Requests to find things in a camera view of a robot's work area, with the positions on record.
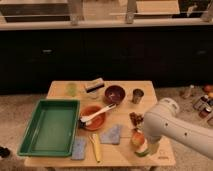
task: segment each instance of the tiled floor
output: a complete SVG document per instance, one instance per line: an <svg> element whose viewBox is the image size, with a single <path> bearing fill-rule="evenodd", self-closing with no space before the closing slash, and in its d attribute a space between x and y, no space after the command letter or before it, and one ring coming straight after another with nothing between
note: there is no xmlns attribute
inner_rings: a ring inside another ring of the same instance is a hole
<svg viewBox="0 0 213 171"><path fill-rule="evenodd" d="M197 111L192 108L192 104L198 99L203 91L196 87L195 96L183 100L179 93L185 87L180 88L158 88L156 94L158 99L162 97L171 97L178 102L181 107L181 113L177 116L187 122L194 123L203 127L213 129L206 123L207 119L201 119ZM24 159L18 157L16 152L22 139L23 132L27 126L31 112L35 107L37 100L45 98L45 94L37 95L9 95L0 96L0 145L8 147L12 155L5 159L0 159L0 171L44 171L44 168L26 168ZM173 167L158 167L156 171L212 171L213 162L205 156L200 155L194 150L183 146L182 144L171 140L176 158L176 165ZM72 171L90 171L100 169L57 169ZM107 168L105 170L128 170L126 168Z"/></svg>

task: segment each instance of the brown bowl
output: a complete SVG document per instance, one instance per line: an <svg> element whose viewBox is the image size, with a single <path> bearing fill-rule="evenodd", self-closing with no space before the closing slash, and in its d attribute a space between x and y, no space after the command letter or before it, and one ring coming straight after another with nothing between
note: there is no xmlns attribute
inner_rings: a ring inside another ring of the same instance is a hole
<svg viewBox="0 0 213 171"><path fill-rule="evenodd" d="M108 103L115 103L118 105L123 101L125 95L125 90L118 85L109 86L105 90L105 98Z"/></svg>
<svg viewBox="0 0 213 171"><path fill-rule="evenodd" d="M80 115L81 116L88 116L88 115L91 115L97 111L99 111L101 109L100 106L87 106L85 107L81 112L80 112ZM106 113L102 113L96 117L94 117L92 120L91 120L91 124L90 125L87 125L85 126L85 129L89 130L89 131L95 131L95 130L98 130L100 129L104 122L106 120Z"/></svg>

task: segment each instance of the cabinet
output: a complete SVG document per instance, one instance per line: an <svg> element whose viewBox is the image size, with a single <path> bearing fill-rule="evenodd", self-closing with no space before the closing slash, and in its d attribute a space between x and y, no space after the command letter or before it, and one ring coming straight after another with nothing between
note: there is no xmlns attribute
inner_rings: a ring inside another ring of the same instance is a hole
<svg viewBox="0 0 213 171"><path fill-rule="evenodd" d="M52 80L212 83L213 26L0 31L0 94L47 92Z"/></svg>

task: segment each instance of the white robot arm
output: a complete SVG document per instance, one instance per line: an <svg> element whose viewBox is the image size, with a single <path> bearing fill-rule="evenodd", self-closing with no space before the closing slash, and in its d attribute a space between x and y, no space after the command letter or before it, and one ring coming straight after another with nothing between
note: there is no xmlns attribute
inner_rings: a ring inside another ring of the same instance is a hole
<svg viewBox="0 0 213 171"><path fill-rule="evenodd" d="M175 118L179 110L174 100L164 98L145 113L143 132L148 142L156 143L165 135L213 159L213 130Z"/></svg>

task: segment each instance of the green tray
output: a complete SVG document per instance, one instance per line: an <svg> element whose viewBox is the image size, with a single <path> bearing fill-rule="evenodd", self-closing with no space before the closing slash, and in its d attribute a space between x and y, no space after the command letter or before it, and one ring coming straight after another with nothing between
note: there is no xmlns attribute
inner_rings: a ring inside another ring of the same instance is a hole
<svg viewBox="0 0 213 171"><path fill-rule="evenodd" d="M40 100L32 113L18 155L71 155L79 105L78 100Z"/></svg>

